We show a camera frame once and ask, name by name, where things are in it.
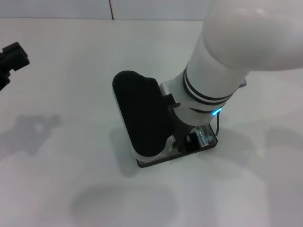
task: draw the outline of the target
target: blue led light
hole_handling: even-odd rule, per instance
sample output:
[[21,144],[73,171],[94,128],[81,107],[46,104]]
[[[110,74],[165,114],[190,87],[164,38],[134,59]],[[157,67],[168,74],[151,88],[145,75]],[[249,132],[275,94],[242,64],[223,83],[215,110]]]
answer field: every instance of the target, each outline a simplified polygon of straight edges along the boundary
[[215,116],[220,110],[222,110],[222,108],[216,110],[215,112],[213,112],[213,116]]

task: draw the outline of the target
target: white wall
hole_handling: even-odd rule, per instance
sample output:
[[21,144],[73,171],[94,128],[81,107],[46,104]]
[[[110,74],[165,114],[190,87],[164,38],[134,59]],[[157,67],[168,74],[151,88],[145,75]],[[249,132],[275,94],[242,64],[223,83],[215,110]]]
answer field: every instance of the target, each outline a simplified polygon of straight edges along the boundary
[[203,20],[211,0],[111,0],[115,19]]
[[108,0],[0,0],[0,17],[112,18]]
[[[0,17],[111,19],[110,0],[0,0]],[[211,0],[111,0],[115,19],[203,20]]]

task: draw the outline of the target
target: black gripper pad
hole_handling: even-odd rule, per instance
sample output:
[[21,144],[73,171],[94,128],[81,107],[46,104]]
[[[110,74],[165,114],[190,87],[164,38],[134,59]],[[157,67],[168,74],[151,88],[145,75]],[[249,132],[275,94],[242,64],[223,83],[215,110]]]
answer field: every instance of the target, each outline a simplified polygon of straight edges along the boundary
[[174,126],[168,97],[161,94],[157,81],[123,71],[115,76],[113,89],[134,150],[144,157],[159,154]]

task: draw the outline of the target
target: white table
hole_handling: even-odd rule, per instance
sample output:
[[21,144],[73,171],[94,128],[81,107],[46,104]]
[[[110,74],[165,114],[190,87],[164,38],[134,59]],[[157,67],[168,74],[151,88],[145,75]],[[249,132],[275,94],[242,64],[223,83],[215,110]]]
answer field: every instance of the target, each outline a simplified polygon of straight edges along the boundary
[[146,169],[112,79],[186,66],[202,22],[0,19],[31,64],[0,92],[1,227],[301,227],[303,70],[254,72],[218,146]]

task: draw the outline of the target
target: white robotic arm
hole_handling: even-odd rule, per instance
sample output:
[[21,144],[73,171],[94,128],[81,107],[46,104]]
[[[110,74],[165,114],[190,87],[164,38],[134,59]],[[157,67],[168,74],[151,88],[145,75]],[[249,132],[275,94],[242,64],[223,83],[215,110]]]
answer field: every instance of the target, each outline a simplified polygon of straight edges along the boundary
[[201,114],[182,108],[182,102],[189,101],[182,91],[166,83],[162,87],[179,96],[181,106],[176,113],[180,119],[198,126],[211,120],[250,71],[301,67],[303,1],[213,0],[185,70],[185,89],[200,103],[199,108],[192,107]]
[[302,67],[302,0],[213,0],[179,76],[159,86],[124,71],[113,81],[138,165],[214,147],[209,122],[250,71]]

